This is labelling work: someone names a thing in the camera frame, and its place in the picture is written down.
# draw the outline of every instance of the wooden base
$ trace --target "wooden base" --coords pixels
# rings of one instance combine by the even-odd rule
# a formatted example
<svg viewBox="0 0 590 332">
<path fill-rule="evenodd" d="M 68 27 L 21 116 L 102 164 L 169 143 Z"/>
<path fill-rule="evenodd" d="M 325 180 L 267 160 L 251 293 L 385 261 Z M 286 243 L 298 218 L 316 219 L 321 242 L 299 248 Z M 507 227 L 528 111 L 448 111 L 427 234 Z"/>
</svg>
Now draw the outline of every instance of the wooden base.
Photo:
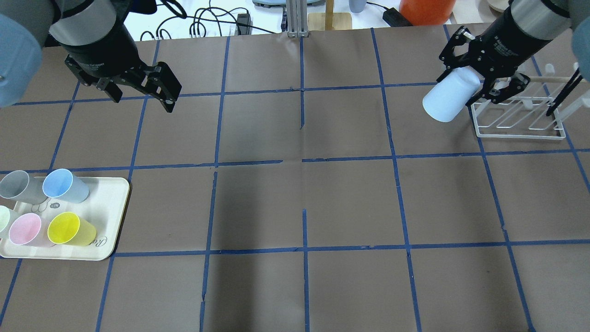
<svg viewBox="0 0 590 332">
<path fill-rule="evenodd" d="M 311 12 L 307 14 L 307 28 L 310 31 L 324 31 L 326 13 Z M 352 30 L 352 16 L 349 12 L 335 12 L 332 19 L 332 30 Z"/>
</svg>

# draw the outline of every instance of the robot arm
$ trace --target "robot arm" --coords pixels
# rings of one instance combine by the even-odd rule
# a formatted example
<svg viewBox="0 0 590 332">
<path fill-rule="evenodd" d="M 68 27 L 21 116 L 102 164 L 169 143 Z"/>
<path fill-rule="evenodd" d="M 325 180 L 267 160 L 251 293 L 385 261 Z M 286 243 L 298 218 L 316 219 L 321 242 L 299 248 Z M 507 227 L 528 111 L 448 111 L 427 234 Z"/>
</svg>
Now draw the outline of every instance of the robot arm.
<svg viewBox="0 0 590 332">
<path fill-rule="evenodd" d="M 573 29 L 572 48 L 579 70 L 590 78 L 590 2 L 587 0 L 514 0 L 504 14 L 479 36 L 461 27 L 451 36 L 439 56 L 445 64 L 440 82 L 454 68 L 471 66 L 484 77 L 482 89 L 468 102 L 479 98 L 500 103 L 523 91 L 530 79 L 516 70 L 567 28 Z M 460 56 L 454 48 L 469 44 Z M 496 79 L 511 77 L 510 84 L 494 89 Z"/>
<path fill-rule="evenodd" d="M 14 104 L 41 64 L 48 32 L 69 55 L 65 64 L 85 86 L 96 86 L 114 102 L 127 85 L 160 100 L 172 112 L 181 91 L 164 62 L 148 66 L 110 0 L 0 0 L 0 106 Z"/>
</svg>

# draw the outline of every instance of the gray bottle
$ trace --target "gray bottle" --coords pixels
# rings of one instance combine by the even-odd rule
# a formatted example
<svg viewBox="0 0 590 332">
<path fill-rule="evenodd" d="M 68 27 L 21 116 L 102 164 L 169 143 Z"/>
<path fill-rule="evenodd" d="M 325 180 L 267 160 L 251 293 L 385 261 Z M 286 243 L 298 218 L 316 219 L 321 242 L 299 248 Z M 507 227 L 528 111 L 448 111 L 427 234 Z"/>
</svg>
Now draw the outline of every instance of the gray bottle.
<svg viewBox="0 0 590 332">
<path fill-rule="evenodd" d="M 367 0 L 348 0 L 348 7 L 351 12 L 362 12 L 365 9 Z"/>
</svg>

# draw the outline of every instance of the yellow cup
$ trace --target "yellow cup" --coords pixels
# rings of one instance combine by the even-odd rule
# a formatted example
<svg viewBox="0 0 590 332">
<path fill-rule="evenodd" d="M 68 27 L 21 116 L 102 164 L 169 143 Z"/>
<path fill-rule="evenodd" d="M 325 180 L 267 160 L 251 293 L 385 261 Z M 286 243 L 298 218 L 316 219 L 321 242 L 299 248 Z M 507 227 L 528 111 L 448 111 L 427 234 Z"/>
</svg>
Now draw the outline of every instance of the yellow cup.
<svg viewBox="0 0 590 332">
<path fill-rule="evenodd" d="M 96 228 L 77 214 L 64 212 L 53 218 L 47 236 L 56 245 L 87 246 L 96 237 Z"/>
</svg>

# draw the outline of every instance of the plastic cup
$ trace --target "plastic cup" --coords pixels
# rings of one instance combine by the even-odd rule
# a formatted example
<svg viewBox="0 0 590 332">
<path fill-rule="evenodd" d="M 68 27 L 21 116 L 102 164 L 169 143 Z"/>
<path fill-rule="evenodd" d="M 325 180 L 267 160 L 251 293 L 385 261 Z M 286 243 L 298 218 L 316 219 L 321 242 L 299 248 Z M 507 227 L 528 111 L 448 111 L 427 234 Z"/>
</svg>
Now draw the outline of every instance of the plastic cup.
<svg viewBox="0 0 590 332">
<path fill-rule="evenodd" d="M 422 100 L 422 107 L 440 122 L 453 120 L 480 86 L 479 77 L 471 69 L 455 68 L 435 85 Z"/>
<path fill-rule="evenodd" d="M 0 239 L 8 238 L 10 226 L 20 216 L 18 212 L 0 205 Z"/>
<path fill-rule="evenodd" d="M 42 182 L 25 171 L 10 172 L 3 178 L 0 181 L 0 196 L 33 205 L 41 204 L 47 199 Z"/>
<path fill-rule="evenodd" d="M 49 240 L 56 245 L 87 246 L 96 237 L 96 228 L 73 212 L 58 214 L 47 229 Z"/>
<path fill-rule="evenodd" d="M 51 198 L 68 201 L 71 203 L 83 202 L 90 189 L 88 185 L 72 172 L 64 168 L 55 170 L 45 178 L 43 181 L 43 193 Z"/>
<path fill-rule="evenodd" d="M 23 214 L 10 226 L 8 238 L 17 246 L 52 247 L 47 237 L 49 222 L 34 213 Z"/>
</svg>

